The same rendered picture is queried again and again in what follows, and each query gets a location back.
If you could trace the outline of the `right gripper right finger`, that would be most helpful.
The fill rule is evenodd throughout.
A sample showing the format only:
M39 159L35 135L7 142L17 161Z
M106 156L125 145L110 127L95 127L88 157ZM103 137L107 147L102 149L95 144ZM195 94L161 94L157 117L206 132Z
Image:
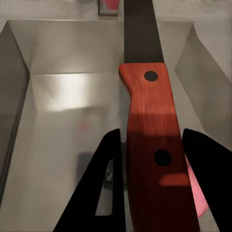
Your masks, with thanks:
M232 232L232 151L192 129L182 143L220 232Z

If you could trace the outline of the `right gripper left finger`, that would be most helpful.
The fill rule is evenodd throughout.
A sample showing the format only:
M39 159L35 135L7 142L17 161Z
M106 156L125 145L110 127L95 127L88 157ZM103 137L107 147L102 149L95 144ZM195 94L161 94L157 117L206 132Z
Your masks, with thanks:
M53 232L126 232L120 129L106 133ZM113 206L96 216L108 167L113 159Z

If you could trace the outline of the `parer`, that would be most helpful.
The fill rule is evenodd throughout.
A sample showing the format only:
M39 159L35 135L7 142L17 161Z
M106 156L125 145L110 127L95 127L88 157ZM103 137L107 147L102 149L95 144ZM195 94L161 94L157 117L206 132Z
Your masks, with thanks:
M126 178L134 232L201 232L152 0L124 0Z

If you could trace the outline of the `vidalia onion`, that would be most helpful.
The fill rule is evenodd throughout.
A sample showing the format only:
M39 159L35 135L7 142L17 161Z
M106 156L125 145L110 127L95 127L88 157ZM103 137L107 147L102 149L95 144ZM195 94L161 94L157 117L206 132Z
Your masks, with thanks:
M206 198L204 197L204 194L195 177L195 174L191 168L191 165L189 164L187 166L188 166L188 174L190 178L190 184L192 188L195 208L196 208L197 216L198 218L200 218L205 213L205 211L208 209L209 205L206 201Z

